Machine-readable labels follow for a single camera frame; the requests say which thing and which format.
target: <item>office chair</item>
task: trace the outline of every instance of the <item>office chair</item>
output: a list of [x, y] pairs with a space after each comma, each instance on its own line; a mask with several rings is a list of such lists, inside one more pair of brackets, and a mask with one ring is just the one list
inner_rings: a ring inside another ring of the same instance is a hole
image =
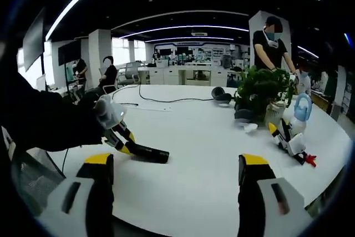
[[138, 67], [140, 67], [140, 62], [127, 63], [125, 71], [126, 80], [119, 81], [118, 85], [126, 86], [140, 83]]
[[118, 82], [119, 82], [118, 76], [119, 76], [119, 71], [117, 71], [116, 74], [115, 84], [105, 85], [102, 87], [102, 90], [105, 92], [105, 94], [110, 94], [118, 89]]

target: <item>black headphones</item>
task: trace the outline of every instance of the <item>black headphones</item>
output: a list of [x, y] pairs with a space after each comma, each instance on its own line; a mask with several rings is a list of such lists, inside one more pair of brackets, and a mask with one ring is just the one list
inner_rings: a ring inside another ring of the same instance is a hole
[[221, 104], [229, 104], [232, 100], [232, 95], [226, 93], [222, 87], [215, 87], [211, 94], [212, 97]]

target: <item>cable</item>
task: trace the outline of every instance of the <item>cable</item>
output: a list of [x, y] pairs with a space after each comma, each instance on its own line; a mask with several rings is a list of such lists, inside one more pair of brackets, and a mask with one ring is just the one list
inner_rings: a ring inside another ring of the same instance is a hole
[[137, 103], [119, 103], [120, 105], [135, 105], [135, 106], [139, 106], [139, 104]]
[[69, 148], [67, 149], [67, 151], [65, 152], [65, 156], [64, 156], [64, 160], [63, 160], [63, 165], [62, 165], [62, 173], [64, 174], [64, 164], [65, 164], [65, 160], [67, 158], [67, 154], [68, 154]]
[[[148, 100], [148, 101], [153, 101], [153, 102], [159, 102], [159, 103], [174, 103], [174, 102], [179, 102], [179, 101], [184, 101], [184, 100], [196, 100], [196, 101], [211, 101], [211, 100], [214, 100], [213, 98], [207, 98], [207, 99], [200, 99], [200, 98], [183, 98], [183, 99], [177, 99], [177, 100], [171, 100], [171, 101], [163, 101], [163, 100], [155, 100], [155, 99], [151, 99], [151, 98], [146, 98], [146, 97], [143, 97], [141, 92], [140, 92], [140, 86], [141, 86], [141, 83], [136, 85], [136, 86], [130, 86], [130, 87], [123, 87], [121, 89], [118, 89], [116, 92], [114, 92], [112, 94], [112, 99], [113, 97], [115, 96], [116, 93], [124, 90], [124, 89], [128, 89], [128, 88], [136, 88], [136, 87], [139, 87], [139, 96], [144, 99], [144, 100]], [[134, 104], [134, 103], [121, 103], [121, 105], [136, 105], [138, 106], [138, 104]]]
[[171, 100], [171, 101], [163, 101], [163, 100], [155, 100], [151, 98], [145, 98], [141, 95], [140, 93], [140, 84], [139, 84], [139, 96], [143, 98], [144, 100], [149, 100], [149, 101], [154, 101], [154, 102], [160, 102], [160, 103], [173, 103], [173, 102], [178, 102], [178, 101], [183, 101], [183, 100], [197, 100], [197, 101], [211, 101], [214, 100], [213, 98], [208, 98], [208, 99], [200, 99], [200, 98], [183, 98], [183, 99], [178, 99], [178, 100]]
[[140, 84], [137, 84], [136, 86], [125, 86], [125, 87], [122, 87], [122, 88], [120, 88], [120, 89], [118, 89], [116, 92], [114, 92], [113, 94], [112, 94], [112, 97], [111, 97], [111, 99], [113, 100], [113, 96], [115, 96], [115, 94], [117, 94], [118, 92], [120, 92], [120, 91], [122, 91], [122, 90], [124, 90], [124, 89], [128, 89], [128, 88], [136, 88], [136, 87], [138, 87]]

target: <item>monitor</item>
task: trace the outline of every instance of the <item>monitor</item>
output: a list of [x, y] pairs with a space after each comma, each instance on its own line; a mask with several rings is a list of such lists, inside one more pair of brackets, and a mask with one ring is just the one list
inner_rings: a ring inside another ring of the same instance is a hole
[[171, 54], [171, 49], [161, 49], [160, 55], [161, 56], [169, 56]]
[[77, 40], [69, 44], [65, 44], [58, 48], [58, 64], [69, 63], [80, 59], [82, 56], [82, 42]]
[[177, 55], [182, 55], [183, 53], [188, 54], [189, 53], [189, 48], [188, 47], [178, 47], [176, 54]]
[[73, 66], [72, 65], [68, 65], [65, 69], [67, 71], [67, 82], [74, 81]]
[[42, 9], [23, 38], [23, 58], [26, 71], [44, 53], [44, 16], [45, 9]]

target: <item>green leaves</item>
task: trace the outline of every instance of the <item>green leaves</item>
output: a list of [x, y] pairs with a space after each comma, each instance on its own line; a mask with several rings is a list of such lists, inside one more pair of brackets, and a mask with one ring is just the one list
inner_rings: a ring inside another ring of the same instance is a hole
[[242, 104], [260, 116], [265, 115], [266, 107], [270, 102], [285, 100], [286, 97], [287, 106], [291, 104], [295, 85], [290, 81], [290, 74], [285, 70], [256, 70], [253, 66], [246, 71], [247, 75], [241, 73], [242, 83], [238, 88], [239, 97], [235, 95], [236, 104]]

